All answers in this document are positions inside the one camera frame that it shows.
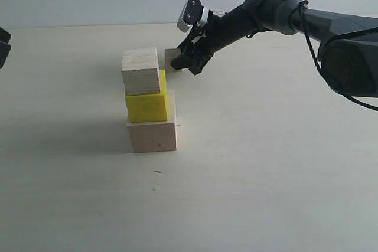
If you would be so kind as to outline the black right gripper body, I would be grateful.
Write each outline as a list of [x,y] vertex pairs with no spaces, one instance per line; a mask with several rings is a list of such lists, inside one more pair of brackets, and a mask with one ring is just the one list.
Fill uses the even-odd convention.
[[185,40],[178,46],[181,53],[192,55],[192,62],[202,58],[207,63],[216,52],[233,43],[231,13],[222,17],[210,13],[204,27],[192,27]]

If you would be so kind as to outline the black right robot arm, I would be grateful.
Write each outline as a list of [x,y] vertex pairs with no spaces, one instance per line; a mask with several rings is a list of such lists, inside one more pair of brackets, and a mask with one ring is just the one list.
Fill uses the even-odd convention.
[[306,0],[244,0],[225,13],[188,0],[177,21],[186,33],[171,62],[175,70],[193,74],[219,50],[260,32],[303,34],[319,42],[313,55],[320,75],[338,94],[377,96],[377,19],[322,11],[308,7]]

